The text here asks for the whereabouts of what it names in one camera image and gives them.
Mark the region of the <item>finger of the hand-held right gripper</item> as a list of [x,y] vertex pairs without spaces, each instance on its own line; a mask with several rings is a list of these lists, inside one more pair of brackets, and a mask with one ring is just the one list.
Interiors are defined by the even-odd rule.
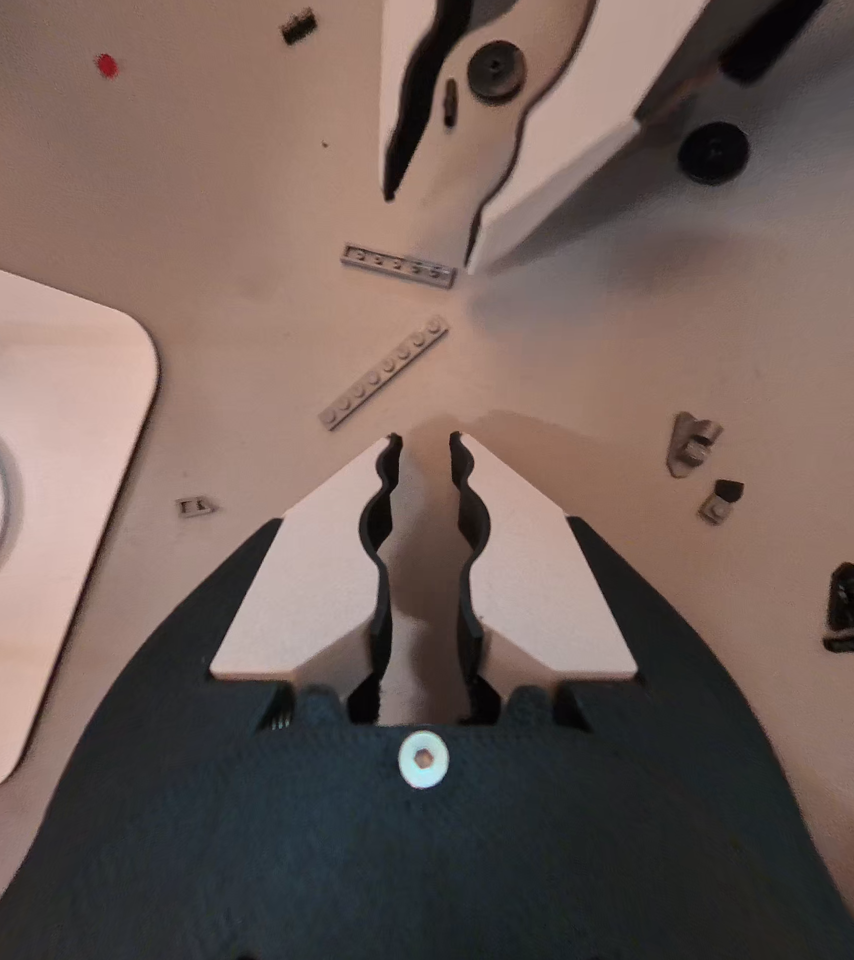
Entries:
[[706,6],[596,2],[569,62],[525,109],[505,177],[479,208],[470,275],[505,258],[637,136],[638,108]]
[[392,202],[425,134],[445,60],[472,1],[385,1],[381,20],[380,187]]

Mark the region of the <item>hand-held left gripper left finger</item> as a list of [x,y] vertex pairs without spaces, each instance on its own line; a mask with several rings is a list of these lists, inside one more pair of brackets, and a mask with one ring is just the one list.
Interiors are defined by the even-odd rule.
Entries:
[[210,665],[221,681],[327,687],[373,725],[392,654],[389,574],[403,440],[379,438],[280,518]]

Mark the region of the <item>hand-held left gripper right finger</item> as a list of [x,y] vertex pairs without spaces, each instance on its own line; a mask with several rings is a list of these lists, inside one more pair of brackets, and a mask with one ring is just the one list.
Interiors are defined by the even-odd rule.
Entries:
[[571,517],[477,438],[449,438],[457,528],[457,658],[467,724],[497,722],[518,690],[620,683],[638,665]]

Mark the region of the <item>short grey lego plate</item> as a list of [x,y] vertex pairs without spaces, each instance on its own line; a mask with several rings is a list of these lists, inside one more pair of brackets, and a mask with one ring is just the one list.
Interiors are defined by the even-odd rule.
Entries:
[[339,262],[343,266],[382,277],[397,278],[440,290],[451,289],[457,278],[455,268],[441,263],[353,244],[344,245]]

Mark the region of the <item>long grey lego plate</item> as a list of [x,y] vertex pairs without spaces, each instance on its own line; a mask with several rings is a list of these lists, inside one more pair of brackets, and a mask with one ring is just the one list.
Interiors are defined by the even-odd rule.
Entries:
[[434,344],[445,338],[449,330],[446,318],[435,315],[411,331],[318,413],[320,425],[328,432],[337,429]]

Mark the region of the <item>black lego wheel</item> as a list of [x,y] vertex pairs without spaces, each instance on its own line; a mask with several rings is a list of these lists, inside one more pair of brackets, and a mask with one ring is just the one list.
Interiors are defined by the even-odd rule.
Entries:
[[497,39],[483,44],[469,59],[467,83],[479,101],[500,105],[513,100],[527,79],[527,61],[513,42]]
[[729,122],[712,122],[692,130],[677,151],[681,174],[700,186],[722,186],[738,178],[750,159],[745,132]]

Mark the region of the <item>small grey black lego piece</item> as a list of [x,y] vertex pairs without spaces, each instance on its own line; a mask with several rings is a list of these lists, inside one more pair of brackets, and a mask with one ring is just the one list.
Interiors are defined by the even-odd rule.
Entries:
[[745,484],[732,479],[718,479],[709,496],[700,504],[697,515],[713,526],[723,524],[731,515],[733,506],[740,501]]

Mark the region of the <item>grey lego hinge piece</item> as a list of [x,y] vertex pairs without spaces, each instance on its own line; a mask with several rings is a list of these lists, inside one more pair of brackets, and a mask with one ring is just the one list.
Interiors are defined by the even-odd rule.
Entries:
[[697,418],[681,411],[676,414],[666,453],[666,468],[674,479],[684,479],[709,460],[723,426],[712,419]]

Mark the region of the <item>white base board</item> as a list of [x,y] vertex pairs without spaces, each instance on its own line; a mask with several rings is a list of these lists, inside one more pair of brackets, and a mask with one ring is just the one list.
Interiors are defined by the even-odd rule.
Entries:
[[36,726],[158,379],[133,317],[0,270],[0,785]]

